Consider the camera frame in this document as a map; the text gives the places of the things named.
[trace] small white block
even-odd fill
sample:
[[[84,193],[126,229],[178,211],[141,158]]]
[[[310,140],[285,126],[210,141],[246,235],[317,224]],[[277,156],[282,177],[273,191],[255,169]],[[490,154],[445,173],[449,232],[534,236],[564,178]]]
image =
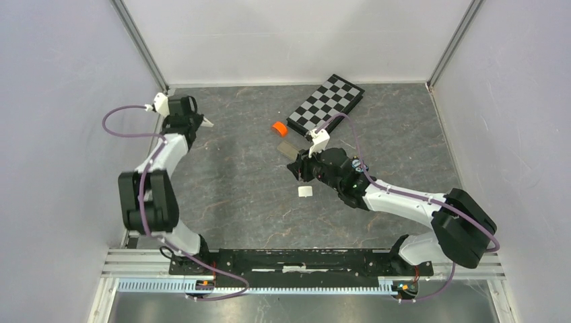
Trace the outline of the small white block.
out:
[[[300,186],[300,187],[298,187],[298,195],[300,197],[313,196],[313,187],[311,187],[311,186]]]

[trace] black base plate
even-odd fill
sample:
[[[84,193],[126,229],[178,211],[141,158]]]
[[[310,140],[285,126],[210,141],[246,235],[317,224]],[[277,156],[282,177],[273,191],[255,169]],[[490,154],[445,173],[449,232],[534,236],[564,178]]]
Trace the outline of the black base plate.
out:
[[[244,277],[256,287],[378,287],[379,276],[412,277],[414,266],[388,250],[290,249],[211,250],[216,268]],[[170,265],[171,275],[204,275],[204,270],[186,258]],[[305,272],[292,271],[302,267]],[[432,276],[430,262],[418,266],[421,276]],[[217,287],[241,287],[236,279],[217,274]]]

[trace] gray floor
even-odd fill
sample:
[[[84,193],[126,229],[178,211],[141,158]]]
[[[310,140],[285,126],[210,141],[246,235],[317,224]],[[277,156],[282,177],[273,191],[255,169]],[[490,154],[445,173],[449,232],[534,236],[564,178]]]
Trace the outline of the gray floor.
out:
[[[436,111],[422,84],[363,85],[364,99],[350,116],[370,173],[398,186],[447,192],[458,186]],[[270,131],[315,85],[216,87],[178,90],[196,97],[199,111],[215,124],[200,129],[172,183],[181,219],[211,248],[385,248],[403,234],[428,229],[385,213],[346,207],[333,190],[311,182],[314,196],[299,198],[290,161],[276,150]],[[286,139],[309,147],[297,133]],[[347,122],[329,147],[353,155]],[[139,248],[155,246],[149,241]],[[442,281],[423,282],[421,294]],[[399,306],[379,296],[249,295],[193,303],[181,295],[120,293],[111,322],[497,322],[485,282],[455,281],[441,296]]]
[[[436,111],[423,84],[368,84],[354,120],[370,173],[384,181],[428,192],[458,186]],[[314,181],[313,197],[298,197],[290,161],[276,150],[272,133],[315,85],[178,89],[195,96],[200,113],[214,123],[202,128],[177,166],[172,185],[181,219],[210,248],[384,248],[403,234],[427,231],[386,213],[346,207],[328,186]],[[309,143],[290,131],[298,148]],[[355,154],[348,122],[328,147]],[[139,248],[147,248],[141,242]]]

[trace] aluminum frame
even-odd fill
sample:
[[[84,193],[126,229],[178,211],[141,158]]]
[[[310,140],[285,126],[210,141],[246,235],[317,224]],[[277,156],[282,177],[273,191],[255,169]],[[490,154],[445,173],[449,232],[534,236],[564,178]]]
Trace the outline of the aluminum frame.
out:
[[[129,36],[131,37],[133,44],[137,48],[137,51],[139,52],[139,54],[141,54],[141,57],[145,61],[145,65],[147,65],[147,68],[149,69],[149,72],[151,72],[151,75],[155,79],[155,82],[160,87],[160,89],[164,93],[166,93],[168,91],[168,84],[166,83],[166,80],[164,79],[157,63],[155,62],[153,55],[151,55],[151,52],[147,47],[147,44],[145,43],[143,36],[141,36],[139,28],[137,28],[135,21],[133,21],[133,17],[131,17],[131,14],[129,13],[127,6],[123,2],[123,0],[109,0],[109,1],[111,2],[111,5],[115,8],[115,11],[119,16],[119,19],[125,26],[127,33],[129,33]]]
[[[375,252],[387,252],[388,250],[375,250]],[[212,276],[182,276],[169,275],[170,261],[164,258],[158,250],[144,249],[110,249],[105,265],[103,266],[99,286],[90,312],[89,323],[107,323],[114,303],[116,293],[124,288],[126,283],[146,283],[147,287],[132,287],[137,292],[172,293],[177,292],[176,284],[192,283],[197,279],[209,280]],[[434,263],[434,276],[426,277],[426,280],[445,280],[450,272],[451,262]],[[379,285],[386,285],[394,280],[411,280],[413,277],[379,277]],[[490,293],[500,323],[518,323],[518,318],[513,310],[513,299],[506,284],[504,269],[496,253],[485,254],[480,265],[476,269],[457,267],[454,280],[485,280],[488,282]],[[154,286],[152,283],[172,284],[169,287]],[[234,290],[220,290],[229,293]],[[327,294],[327,295],[387,295],[382,287],[376,289],[257,289],[252,294]]]
[[[444,71],[444,69],[448,65],[448,62],[454,55],[456,48],[458,47],[460,41],[466,34],[466,31],[472,24],[474,17],[476,16],[477,12],[480,10],[481,5],[483,4],[484,1],[485,0],[472,0],[472,2],[470,2],[470,5],[468,6],[468,9],[464,13],[462,20],[460,21],[460,24],[456,28],[456,31],[454,31],[454,34],[452,35],[450,42],[446,46],[444,53],[442,53],[442,56],[438,61],[438,64],[436,64],[436,68],[434,69],[430,78],[426,82],[428,91],[430,91],[431,93],[432,93],[432,88],[434,87],[436,82],[438,82],[438,79],[440,79],[442,72]]]

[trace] cable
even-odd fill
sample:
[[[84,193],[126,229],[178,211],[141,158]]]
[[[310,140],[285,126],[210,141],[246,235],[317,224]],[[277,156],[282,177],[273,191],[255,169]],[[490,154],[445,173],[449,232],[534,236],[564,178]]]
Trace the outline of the cable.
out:
[[[318,133],[319,131],[321,131],[322,129],[324,129],[325,127],[327,127],[327,125],[329,123],[331,123],[331,121],[335,120],[336,118],[339,118],[340,116],[344,117],[345,119],[347,119],[347,121],[349,122],[349,126],[351,127],[351,131],[353,132],[353,137],[355,138],[355,148],[357,150],[357,155],[359,157],[359,162],[361,163],[361,165],[365,165],[364,161],[363,161],[363,155],[361,154],[361,147],[359,146],[359,138],[357,136],[357,131],[355,130],[355,124],[353,123],[353,120],[351,120],[351,118],[349,118],[348,115],[344,114],[344,113],[338,113],[335,116],[332,116],[330,119],[328,119],[327,121],[325,121],[324,124],[322,124],[321,126],[319,126],[316,130],[315,133]],[[469,217],[466,213],[458,210],[457,208],[453,207],[452,205],[447,205],[446,203],[437,201],[437,200],[432,200],[432,197],[430,196],[422,196],[422,195],[418,195],[418,194],[413,194],[413,193],[408,193],[408,192],[403,192],[401,190],[395,190],[394,188],[388,188],[385,187],[377,182],[375,182],[371,176],[369,175],[369,172],[367,171],[366,168],[363,168],[363,174],[365,174],[365,177],[367,177],[367,180],[369,181],[369,183],[371,183],[371,185],[381,189],[381,190],[385,190],[387,192],[391,192],[391,193],[395,193],[398,195],[402,195],[402,196],[406,196],[406,197],[410,197],[413,199],[417,199],[417,200],[421,200],[423,202],[427,202],[428,204],[430,203],[434,203],[436,205],[439,205],[441,207],[444,207],[445,209],[448,209],[450,211],[452,211],[453,213],[456,213],[459,217],[463,218],[464,220],[468,221],[471,225],[475,226],[479,231],[481,231],[483,234],[485,234],[485,236],[487,238],[490,239],[490,241],[492,241],[494,243],[494,247],[492,248],[488,248],[486,249],[486,252],[496,252],[500,249],[500,243],[499,241],[496,239],[496,237],[494,237],[494,235],[492,235],[486,228],[484,228],[481,224],[479,224],[478,222],[476,222],[474,219],[472,219],[471,217]],[[446,290],[448,288],[448,286],[450,285],[450,282],[452,281],[452,278],[454,277],[454,273],[456,271],[456,263],[452,263],[452,270],[450,272],[450,276],[448,276],[446,282],[444,283],[444,285],[437,290],[437,292],[427,295],[427,296],[423,296],[417,299],[409,299],[409,300],[403,300],[403,302],[405,303],[414,303],[416,301],[423,301],[423,300],[427,300],[427,299],[431,299],[437,295],[440,295],[444,290]]]
[[[195,111],[197,111],[197,105],[196,102],[193,100],[193,103],[195,104]],[[149,172],[149,169],[151,167],[151,165],[153,164],[153,161],[157,158],[157,156],[159,156],[160,152],[163,150],[164,146],[167,144],[167,140],[165,138],[165,136],[158,134],[158,133],[136,133],[136,134],[124,134],[124,133],[118,133],[115,131],[110,130],[109,128],[107,128],[106,126],[106,122],[107,119],[109,118],[109,116],[111,114],[114,114],[117,111],[121,111],[121,110],[126,110],[126,109],[144,109],[146,110],[145,106],[138,106],[138,105],[130,105],[130,106],[121,106],[119,108],[115,108],[109,112],[107,112],[107,114],[105,114],[105,116],[103,117],[102,120],[102,126],[103,129],[107,132],[110,133],[111,135],[114,135],[115,137],[121,137],[121,138],[144,138],[144,137],[155,137],[159,139],[159,146],[158,148],[154,151],[154,153],[151,155],[151,158],[149,159],[149,162],[145,165],[143,172],[141,173],[141,180],[139,183],[139,209],[141,212],[141,222],[143,224],[143,230],[145,231],[145,235],[147,236],[151,236],[151,230],[149,228],[149,223],[147,221],[147,214],[145,212],[145,200],[144,200],[144,196],[145,196],[145,179],[147,178],[147,173]],[[214,268],[208,264],[205,264],[204,262],[200,261],[198,258],[194,257],[193,255],[189,254],[188,252],[185,252],[184,250],[180,250],[180,248],[176,247],[174,244],[172,244],[170,241],[168,241],[166,239],[166,237],[164,236],[156,236],[155,238],[157,238],[159,241],[161,241],[164,245],[166,245],[167,247],[171,248],[172,250],[178,250],[182,255],[184,255],[185,257],[187,257],[188,259],[192,260],[193,262],[196,262],[197,264],[201,265],[202,267],[213,271],[215,273],[219,273],[221,275],[242,281],[246,286],[244,287],[244,289],[237,291],[235,293],[231,293],[231,294],[227,294],[227,295],[223,295],[223,296],[217,296],[217,297],[209,297],[209,298],[197,298],[194,297],[193,299],[195,301],[221,301],[223,299],[229,299],[229,298],[233,298],[233,297],[237,297],[242,295],[243,293],[246,293],[246,291],[248,291],[248,289],[250,288],[250,283],[240,277],[240,276],[236,276],[232,273],[228,273],[226,271],[221,271],[220,269]]]
[[[414,287],[416,284],[416,292],[415,293],[410,293],[409,290],[410,289],[403,289],[402,292],[404,292],[407,295],[412,296],[412,298],[416,298],[416,296],[418,295],[418,293],[420,292],[420,284],[419,283],[412,283],[411,285]]]
[[[414,279],[412,280],[412,283],[413,284],[416,283],[419,278],[420,278],[420,271],[418,270],[418,266],[414,266]]]
[[[167,255],[164,253],[165,250],[168,251],[168,252],[170,252],[170,256],[167,256]],[[161,255],[162,255],[164,258],[167,258],[168,260],[172,260],[172,256],[174,256],[174,251],[172,251],[172,249],[169,248],[169,247],[167,247],[167,246],[160,246],[160,247],[159,247],[159,252],[161,253]]]

